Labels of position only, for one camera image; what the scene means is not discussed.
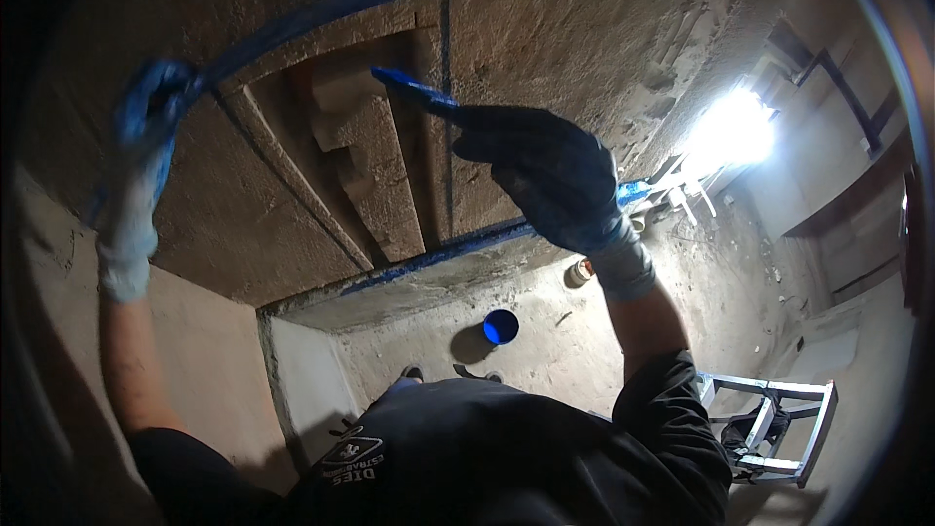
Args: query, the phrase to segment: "blue rubber glove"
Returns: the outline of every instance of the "blue rubber glove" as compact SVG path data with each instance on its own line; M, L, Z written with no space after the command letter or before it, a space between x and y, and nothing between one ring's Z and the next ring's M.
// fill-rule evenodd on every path
M617 205L614 155L597 137L534 108L433 112L461 127L454 154L490 163L494 181L536 232L590 258L609 299L628 301L649 292L653 262Z
M152 213L168 178L175 133L187 110L183 93L192 80L185 63L149 62L114 111L107 156L110 198L97 239L101 290L114 301L146 294L149 258L158 243Z

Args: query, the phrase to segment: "black shoe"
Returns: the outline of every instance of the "black shoe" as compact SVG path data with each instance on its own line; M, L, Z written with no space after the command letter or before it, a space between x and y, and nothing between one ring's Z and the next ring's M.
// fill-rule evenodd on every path
M403 373L399 375L401 378L417 378L426 381L426 375L422 371L422 364L420 363L411 363L405 368L403 368Z

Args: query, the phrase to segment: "person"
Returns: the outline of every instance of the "person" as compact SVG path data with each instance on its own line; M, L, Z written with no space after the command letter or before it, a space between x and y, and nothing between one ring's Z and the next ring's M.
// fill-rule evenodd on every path
M613 155L573 123L529 108L434 112L461 128L453 152L490 164L540 235L590 257L625 360L613 419L497 381L423 383L416 367L287 496L248 484L173 410L146 299L152 212L179 120L173 90L186 77L156 62L124 95L98 237L108 397L170 523L724 521L727 457L698 401L683 323L616 204Z

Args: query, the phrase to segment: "light fixture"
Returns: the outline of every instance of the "light fixture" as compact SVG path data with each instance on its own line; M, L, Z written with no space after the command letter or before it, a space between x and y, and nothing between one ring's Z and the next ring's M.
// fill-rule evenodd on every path
M719 99L695 123L682 171L700 180L725 167L763 160L772 150L773 112L745 89Z

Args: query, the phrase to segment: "work glove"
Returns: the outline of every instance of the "work glove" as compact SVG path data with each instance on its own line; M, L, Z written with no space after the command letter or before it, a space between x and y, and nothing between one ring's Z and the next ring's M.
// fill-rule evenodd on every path
M97 238L101 291L127 302L146 294L158 237L152 213L166 184L175 133L187 110L193 70L178 61L145 64L114 111L106 153L108 205Z
M535 108L432 112L461 127L454 154L490 163L494 181L539 235L590 258L608 299L629 301L649 292L653 262L617 205L614 155L597 137Z

